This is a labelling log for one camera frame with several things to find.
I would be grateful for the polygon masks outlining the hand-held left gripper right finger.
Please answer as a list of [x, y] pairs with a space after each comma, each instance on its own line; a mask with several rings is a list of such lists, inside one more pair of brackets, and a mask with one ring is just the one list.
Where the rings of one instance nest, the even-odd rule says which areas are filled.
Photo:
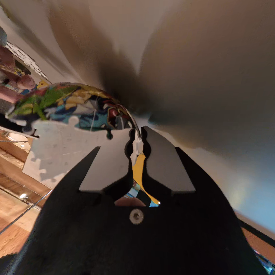
[[170, 202], [175, 195], [196, 191], [176, 147], [148, 126], [141, 129], [143, 154], [142, 182], [146, 192], [160, 202]]

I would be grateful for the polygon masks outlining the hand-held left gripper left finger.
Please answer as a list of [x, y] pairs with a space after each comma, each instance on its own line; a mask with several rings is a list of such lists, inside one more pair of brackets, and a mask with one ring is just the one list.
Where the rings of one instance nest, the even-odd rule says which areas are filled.
[[102, 143], [79, 191], [110, 196], [116, 201], [133, 185], [132, 161], [135, 129], [115, 130], [112, 139]]

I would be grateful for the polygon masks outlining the partly built puzzle ball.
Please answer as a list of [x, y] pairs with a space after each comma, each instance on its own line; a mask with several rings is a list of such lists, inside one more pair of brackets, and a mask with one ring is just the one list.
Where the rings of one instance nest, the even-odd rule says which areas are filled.
[[57, 83], [8, 102], [5, 118], [33, 139], [22, 172], [50, 189], [95, 147], [137, 129], [118, 99], [85, 84]]

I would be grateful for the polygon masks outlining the person's left hand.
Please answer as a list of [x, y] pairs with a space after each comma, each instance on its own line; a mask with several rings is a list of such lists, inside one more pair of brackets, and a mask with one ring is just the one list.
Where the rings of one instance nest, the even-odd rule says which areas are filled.
[[122, 197], [114, 202], [118, 207], [145, 207], [146, 205], [138, 198]]

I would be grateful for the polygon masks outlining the person's right hand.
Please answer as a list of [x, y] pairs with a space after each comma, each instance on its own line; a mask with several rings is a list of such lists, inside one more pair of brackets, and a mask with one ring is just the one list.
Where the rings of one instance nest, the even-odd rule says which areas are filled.
[[23, 95], [14, 89], [25, 90], [35, 87], [36, 84], [29, 75], [19, 76], [16, 74], [13, 54], [3, 46], [0, 46], [0, 65], [0, 99], [16, 103], [23, 98]]

